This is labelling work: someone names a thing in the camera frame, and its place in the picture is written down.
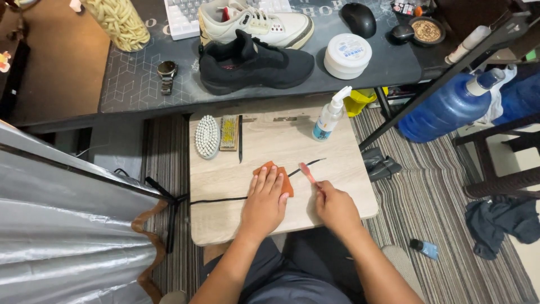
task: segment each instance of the hand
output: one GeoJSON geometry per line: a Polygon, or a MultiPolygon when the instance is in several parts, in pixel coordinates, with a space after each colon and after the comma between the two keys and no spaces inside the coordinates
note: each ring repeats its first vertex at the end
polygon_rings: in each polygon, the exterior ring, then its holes
{"type": "Polygon", "coordinates": [[[362,228],[358,209],[347,192],[329,181],[317,182],[317,214],[341,240],[362,228]]]}
{"type": "Polygon", "coordinates": [[[272,166],[267,176],[267,169],[263,167],[251,180],[238,235],[262,242],[283,221],[289,193],[280,196],[283,174],[276,175],[277,170],[272,166]]]}

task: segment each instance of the white sneaker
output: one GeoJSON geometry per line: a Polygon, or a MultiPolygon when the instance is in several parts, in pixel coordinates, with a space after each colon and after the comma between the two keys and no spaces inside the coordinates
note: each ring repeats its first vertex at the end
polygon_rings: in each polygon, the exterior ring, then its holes
{"type": "Polygon", "coordinates": [[[296,12],[265,13],[245,0],[214,0],[199,7],[200,39],[229,43],[240,29],[278,48],[300,49],[313,34],[311,18],[296,12]]]}

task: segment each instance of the sneaker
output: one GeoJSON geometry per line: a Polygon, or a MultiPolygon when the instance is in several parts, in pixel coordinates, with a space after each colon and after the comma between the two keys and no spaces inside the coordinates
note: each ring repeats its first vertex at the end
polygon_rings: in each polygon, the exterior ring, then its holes
{"type": "Polygon", "coordinates": [[[243,30],[273,47],[300,49],[313,34],[313,20],[297,12],[267,14],[246,0],[214,0],[199,7],[200,39],[229,43],[243,30]]]}
{"type": "Polygon", "coordinates": [[[315,67],[307,52],[270,47],[242,30],[227,44],[209,43],[199,58],[201,82],[214,95],[250,85],[288,89],[304,82],[315,67]]]}

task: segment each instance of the person's left hand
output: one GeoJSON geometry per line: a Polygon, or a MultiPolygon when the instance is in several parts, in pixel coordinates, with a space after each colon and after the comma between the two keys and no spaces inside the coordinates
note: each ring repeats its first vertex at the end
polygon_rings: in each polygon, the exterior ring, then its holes
{"type": "Polygon", "coordinates": [[[277,167],[272,166],[267,176],[263,167],[251,180],[238,235],[262,242],[283,221],[289,193],[280,196],[283,174],[276,173],[277,167]]]}

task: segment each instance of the black sneaker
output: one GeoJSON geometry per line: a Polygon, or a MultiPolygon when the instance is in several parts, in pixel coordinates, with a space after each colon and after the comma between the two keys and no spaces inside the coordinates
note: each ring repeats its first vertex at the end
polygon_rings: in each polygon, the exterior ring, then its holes
{"type": "Polygon", "coordinates": [[[307,52],[270,47],[242,30],[227,44],[209,43],[199,58],[201,81],[214,95],[250,85],[274,89],[296,87],[313,72],[315,59],[307,52]]]}

